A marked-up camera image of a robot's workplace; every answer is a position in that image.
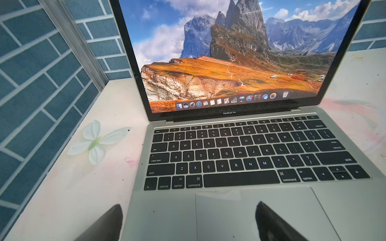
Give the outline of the white fabric butterfly decoration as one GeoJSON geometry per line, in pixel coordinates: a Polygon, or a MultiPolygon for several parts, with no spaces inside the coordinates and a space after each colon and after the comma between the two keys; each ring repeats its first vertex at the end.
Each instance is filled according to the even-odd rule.
{"type": "Polygon", "coordinates": [[[94,120],[84,129],[83,139],[74,143],[67,151],[67,155],[76,156],[88,152],[89,162],[95,166],[102,163],[107,153],[107,146],[112,146],[123,140],[130,132],[130,127],[116,129],[101,136],[101,124],[94,120]]]}

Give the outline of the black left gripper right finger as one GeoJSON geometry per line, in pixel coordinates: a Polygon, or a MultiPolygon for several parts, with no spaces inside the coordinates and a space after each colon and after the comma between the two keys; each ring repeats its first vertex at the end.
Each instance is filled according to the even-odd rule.
{"type": "Polygon", "coordinates": [[[261,241],[307,241],[262,201],[256,207],[255,220],[261,241]]]}

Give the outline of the silver laptop with mountain wallpaper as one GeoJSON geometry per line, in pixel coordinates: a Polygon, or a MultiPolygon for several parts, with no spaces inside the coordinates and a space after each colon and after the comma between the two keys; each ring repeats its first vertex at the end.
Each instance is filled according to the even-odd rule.
{"type": "Polygon", "coordinates": [[[386,177],[319,108],[369,1],[313,55],[273,52],[259,2],[231,1],[205,55],[143,65],[134,2],[110,4],[149,120],[122,240],[260,241],[260,201],[308,241],[385,240],[386,177]]]}

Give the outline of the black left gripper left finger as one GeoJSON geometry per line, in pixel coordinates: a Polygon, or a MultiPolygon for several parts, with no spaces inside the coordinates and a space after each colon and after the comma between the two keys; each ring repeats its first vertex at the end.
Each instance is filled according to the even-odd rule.
{"type": "Polygon", "coordinates": [[[118,241],[122,225],[122,208],[116,204],[78,236],[75,241],[118,241]]]}

